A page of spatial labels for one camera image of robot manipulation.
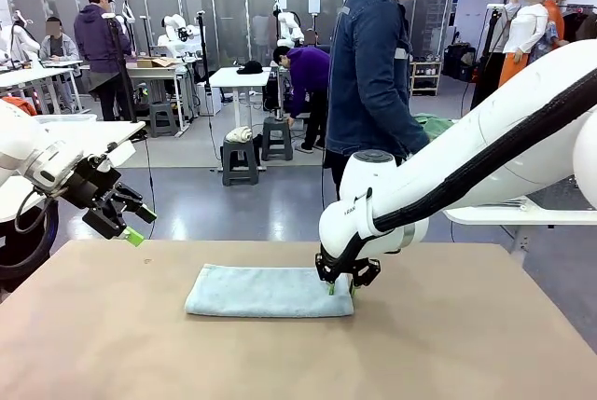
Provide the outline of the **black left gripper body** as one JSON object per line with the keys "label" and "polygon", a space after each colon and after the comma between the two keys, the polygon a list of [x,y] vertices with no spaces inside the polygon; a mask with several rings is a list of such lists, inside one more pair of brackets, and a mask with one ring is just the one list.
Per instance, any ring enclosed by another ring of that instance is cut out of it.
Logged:
{"label": "black left gripper body", "polygon": [[121,173],[113,168],[101,171],[101,163],[106,163],[106,160],[81,160],[66,179],[59,197],[78,209],[104,209],[110,206]]}

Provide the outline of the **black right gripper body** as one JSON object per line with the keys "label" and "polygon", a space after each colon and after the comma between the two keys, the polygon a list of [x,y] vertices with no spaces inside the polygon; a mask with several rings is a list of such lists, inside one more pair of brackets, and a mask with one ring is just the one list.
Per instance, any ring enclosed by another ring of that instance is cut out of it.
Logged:
{"label": "black right gripper body", "polygon": [[345,250],[337,257],[326,254],[327,272],[333,277],[346,272],[350,273],[353,270],[354,262],[357,260],[359,253],[359,250]]}

